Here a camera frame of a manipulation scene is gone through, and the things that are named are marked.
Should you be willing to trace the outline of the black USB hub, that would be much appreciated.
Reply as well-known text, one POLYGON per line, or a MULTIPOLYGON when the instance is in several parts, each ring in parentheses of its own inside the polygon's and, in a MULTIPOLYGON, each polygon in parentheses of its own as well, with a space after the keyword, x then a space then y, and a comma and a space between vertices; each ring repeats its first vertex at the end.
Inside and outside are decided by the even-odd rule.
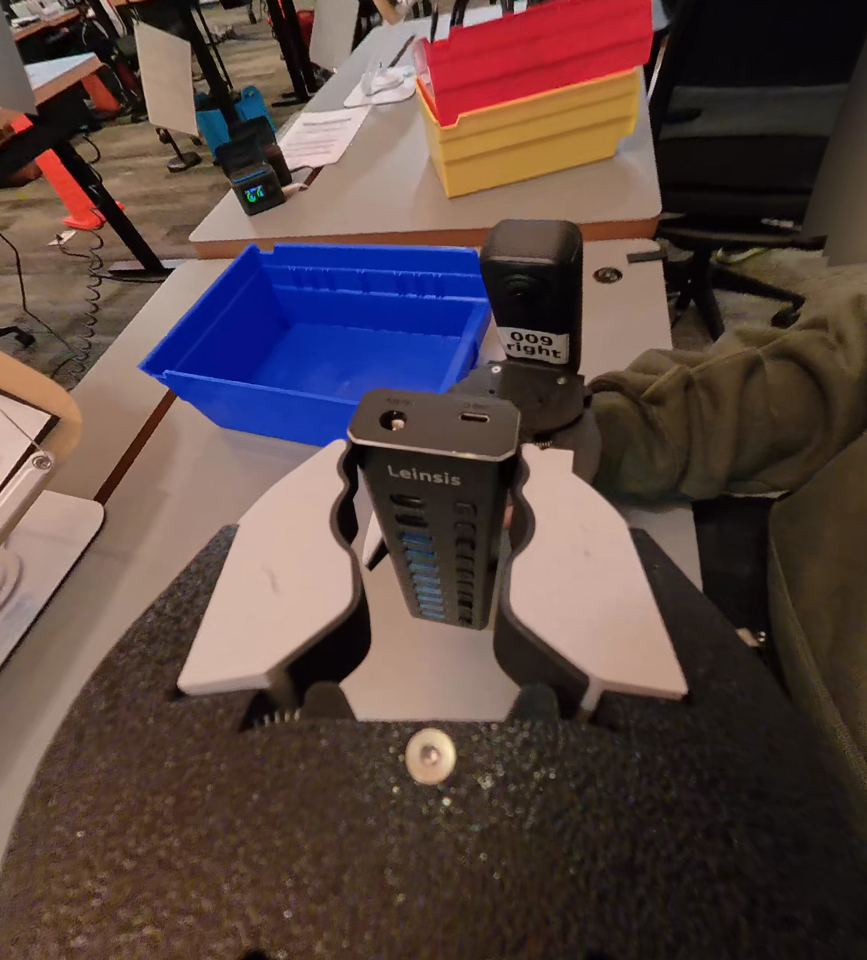
POLYGON ((488 627, 521 417, 496 396, 375 389, 348 437, 415 618, 488 627))

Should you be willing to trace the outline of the orange traffic cone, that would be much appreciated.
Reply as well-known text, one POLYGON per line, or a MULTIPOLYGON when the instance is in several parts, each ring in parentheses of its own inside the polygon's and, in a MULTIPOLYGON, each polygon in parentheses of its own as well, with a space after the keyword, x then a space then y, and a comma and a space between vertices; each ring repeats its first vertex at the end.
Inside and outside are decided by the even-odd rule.
POLYGON ((83 189, 57 153, 57 146, 70 146, 70 137, 50 132, 46 126, 38 125, 26 115, 18 114, 9 122, 10 129, 19 138, 31 131, 45 135, 47 149, 40 152, 27 166, 35 166, 52 187, 53 191, 67 210, 63 219, 65 227, 83 232, 101 229, 106 219, 95 201, 83 189))

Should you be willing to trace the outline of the small black device with screen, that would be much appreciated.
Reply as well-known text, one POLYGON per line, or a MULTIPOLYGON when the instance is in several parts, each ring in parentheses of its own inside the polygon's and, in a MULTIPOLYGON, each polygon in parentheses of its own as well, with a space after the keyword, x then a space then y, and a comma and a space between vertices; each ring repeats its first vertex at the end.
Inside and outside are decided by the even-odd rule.
POLYGON ((240 121, 213 154, 247 216, 287 201, 293 176, 267 116, 240 121))

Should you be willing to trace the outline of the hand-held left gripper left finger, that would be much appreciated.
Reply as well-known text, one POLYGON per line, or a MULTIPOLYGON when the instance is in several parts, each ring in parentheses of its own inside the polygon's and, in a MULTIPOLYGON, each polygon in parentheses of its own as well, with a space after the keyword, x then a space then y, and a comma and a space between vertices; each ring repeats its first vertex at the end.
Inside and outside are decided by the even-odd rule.
POLYGON ((353 544, 352 445, 328 443, 241 517, 187 659, 183 694, 268 691, 299 707, 366 659, 368 596, 353 544))

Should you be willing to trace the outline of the person's right forearm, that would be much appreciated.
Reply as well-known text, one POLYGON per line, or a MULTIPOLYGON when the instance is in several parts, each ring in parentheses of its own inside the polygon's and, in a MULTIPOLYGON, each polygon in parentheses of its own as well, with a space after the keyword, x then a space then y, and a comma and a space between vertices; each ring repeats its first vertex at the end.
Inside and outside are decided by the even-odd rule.
POLYGON ((660 502, 794 491, 867 430, 867 293, 809 301, 781 329, 651 349, 589 382, 594 487, 660 502))

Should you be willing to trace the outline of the white paper sheet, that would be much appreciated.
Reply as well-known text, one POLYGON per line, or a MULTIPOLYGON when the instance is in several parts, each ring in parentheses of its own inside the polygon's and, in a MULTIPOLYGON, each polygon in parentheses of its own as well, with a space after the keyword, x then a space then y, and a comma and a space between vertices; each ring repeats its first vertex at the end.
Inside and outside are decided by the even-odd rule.
POLYGON ((278 144, 293 172, 338 163, 370 113, 369 105, 296 114, 278 144))

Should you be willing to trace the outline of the black office chair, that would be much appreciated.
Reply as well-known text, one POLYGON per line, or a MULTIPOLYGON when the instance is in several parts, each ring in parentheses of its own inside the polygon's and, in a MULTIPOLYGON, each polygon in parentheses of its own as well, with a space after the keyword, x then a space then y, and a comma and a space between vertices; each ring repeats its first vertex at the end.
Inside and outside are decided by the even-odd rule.
POLYGON ((834 89, 815 35, 818 2, 678 2, 652 78, 649 118, 662 208, 656 238, 690 254, 664 268, 679 320, 694 306, 724 334, 717 292, 804 297, 717 263, 747 249, 816 251, 803 220, 832 131, 834 89))

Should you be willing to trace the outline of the red plastic bin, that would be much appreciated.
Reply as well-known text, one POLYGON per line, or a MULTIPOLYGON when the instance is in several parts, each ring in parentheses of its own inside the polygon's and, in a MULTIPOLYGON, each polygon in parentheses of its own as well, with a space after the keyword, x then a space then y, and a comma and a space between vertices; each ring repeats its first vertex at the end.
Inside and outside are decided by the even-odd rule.
POLYGON ((460 115, 643 66, 653 43, 650 1, 557 1, 412 45, 416 77, 441 126, 460 115))

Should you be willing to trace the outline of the black desk leg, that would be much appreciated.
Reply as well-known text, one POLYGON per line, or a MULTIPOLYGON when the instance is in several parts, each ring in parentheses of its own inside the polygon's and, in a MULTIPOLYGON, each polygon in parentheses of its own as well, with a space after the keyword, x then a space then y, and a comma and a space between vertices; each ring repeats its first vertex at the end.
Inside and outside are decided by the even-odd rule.
POLYGON ((177 261, 161 259, 104 185, 96 169, 84 159, 74 144, 89 120, 89 111, 77 88, 94 75, 100 63, 93 55, 83 55, 77 64, 66 66, 61 77, 52 79, 39 104, 37 119, 43 128, 44 142, 64 170, 64 181, 76 185, 83 194, 90 220, 107 226, 128 251, 124 261, 108 266, 111 277, 122 282, 158 282, 176 269, 177 261))

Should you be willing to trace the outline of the white sign on stand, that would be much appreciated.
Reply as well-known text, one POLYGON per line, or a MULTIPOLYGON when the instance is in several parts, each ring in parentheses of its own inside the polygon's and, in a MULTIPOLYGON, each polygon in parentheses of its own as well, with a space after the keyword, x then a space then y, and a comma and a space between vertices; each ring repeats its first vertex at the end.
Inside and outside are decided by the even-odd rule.
POLYGON ((181 150, 175 134, 196 139, 199 126, 192 70, 192 49, 186 38, 136 21, 134 40, 139 79, 149 122, 158 137, 173 150, 167 162, 171 174, 200 165, 195 151, 181 150))

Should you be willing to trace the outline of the blue bag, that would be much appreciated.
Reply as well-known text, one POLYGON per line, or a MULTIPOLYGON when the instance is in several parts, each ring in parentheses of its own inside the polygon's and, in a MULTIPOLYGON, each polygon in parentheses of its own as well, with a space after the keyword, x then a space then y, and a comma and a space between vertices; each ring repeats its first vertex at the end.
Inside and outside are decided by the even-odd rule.
MULTIPOLYGON (((270 131, 268 141, 276 143, 276 127, 261 91, 255 85, 249 84, 233 91, 232 97, 237 118, 235 132, 239 133, 241 129, 248 132, 254 129, 259 131, 261 124, 264 124, 270 131)), ((194 107, 200 138, 215 154, 217 148, 231 138, 224 114, 215 106, 212 95, 202 91, 194 92, 194 107)))

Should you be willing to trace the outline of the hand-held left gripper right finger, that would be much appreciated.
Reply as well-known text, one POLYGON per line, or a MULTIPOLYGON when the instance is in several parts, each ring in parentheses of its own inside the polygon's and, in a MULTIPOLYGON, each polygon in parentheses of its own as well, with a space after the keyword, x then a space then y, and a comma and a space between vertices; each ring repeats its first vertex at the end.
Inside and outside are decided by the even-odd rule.
POLYGON ((571 451, 521 447, 510 497, 495 658, 562 718, 605 693, 681 702, 689 692, 628 523, 573 471, 571 451))

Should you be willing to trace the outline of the blue plastic bin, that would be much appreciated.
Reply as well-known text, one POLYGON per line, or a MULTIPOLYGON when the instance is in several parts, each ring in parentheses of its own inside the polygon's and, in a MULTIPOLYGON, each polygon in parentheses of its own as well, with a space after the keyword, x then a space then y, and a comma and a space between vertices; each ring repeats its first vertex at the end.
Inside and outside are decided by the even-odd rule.
POLYGON ((246 247, 139 369, 216 426, 323 447, 365 393, 444 393, 490 306, 464 246, 246 247))

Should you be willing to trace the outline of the tan document stand white base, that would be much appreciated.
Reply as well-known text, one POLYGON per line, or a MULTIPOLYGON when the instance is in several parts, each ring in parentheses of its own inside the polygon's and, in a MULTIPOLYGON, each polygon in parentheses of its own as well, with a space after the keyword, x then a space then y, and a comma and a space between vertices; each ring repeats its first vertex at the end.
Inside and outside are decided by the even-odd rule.
POLYGON ((54 381, 0 352, 0 393, 57 416, 56 425, 0 490, 0 672, 104 523, 91 499, 49 490, 80 443, 77 402, 54 381))

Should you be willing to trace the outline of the person's olive clothing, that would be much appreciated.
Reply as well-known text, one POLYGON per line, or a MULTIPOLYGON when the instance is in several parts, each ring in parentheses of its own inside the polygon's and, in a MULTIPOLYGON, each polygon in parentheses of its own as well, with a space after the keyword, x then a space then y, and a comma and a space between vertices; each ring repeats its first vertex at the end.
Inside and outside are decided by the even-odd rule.
POLYGON ((771 509, 767 595, 787 689, 867 845, 867 430, 771 509))

